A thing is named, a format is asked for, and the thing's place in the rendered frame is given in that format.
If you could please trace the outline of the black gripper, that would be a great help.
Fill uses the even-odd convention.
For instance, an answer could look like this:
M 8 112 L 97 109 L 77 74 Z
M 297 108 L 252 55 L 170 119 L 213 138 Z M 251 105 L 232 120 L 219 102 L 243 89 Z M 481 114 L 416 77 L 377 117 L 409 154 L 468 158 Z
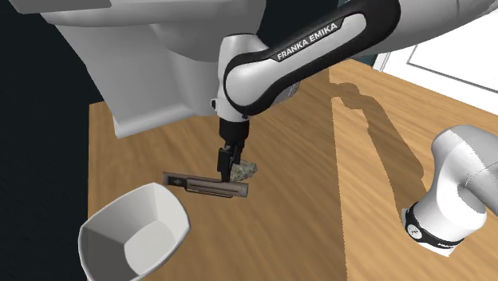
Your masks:
M 223 182 L 231 181 L 232 164 L 240 164 L 241 155 L 245 146 L 245 140 L 249 136 L 250 121 L 232 122 L 219 119 L 219 136 L 225 145 L 219 149 L 217 160 L 217 171 Z

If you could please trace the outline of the grey speckled rock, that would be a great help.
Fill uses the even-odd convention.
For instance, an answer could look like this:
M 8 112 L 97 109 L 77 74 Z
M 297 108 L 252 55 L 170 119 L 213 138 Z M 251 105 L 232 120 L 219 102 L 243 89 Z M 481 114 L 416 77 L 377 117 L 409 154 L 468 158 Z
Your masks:
M 231 181 L 244 181 L 256 174 L 258 171 L 256 163 L 241 160 L 238 164 L 233 164 L 231 167 Z

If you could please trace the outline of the white bowl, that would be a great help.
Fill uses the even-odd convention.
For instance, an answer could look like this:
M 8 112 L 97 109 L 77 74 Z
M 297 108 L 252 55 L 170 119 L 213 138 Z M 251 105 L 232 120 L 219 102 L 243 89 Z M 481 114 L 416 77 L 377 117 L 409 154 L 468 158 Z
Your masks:
M 190 230 L 178 198 L 158 183 L 146 184 L 81 225 L 81 266 L 88 281 L 141 281 L 170 259 Z

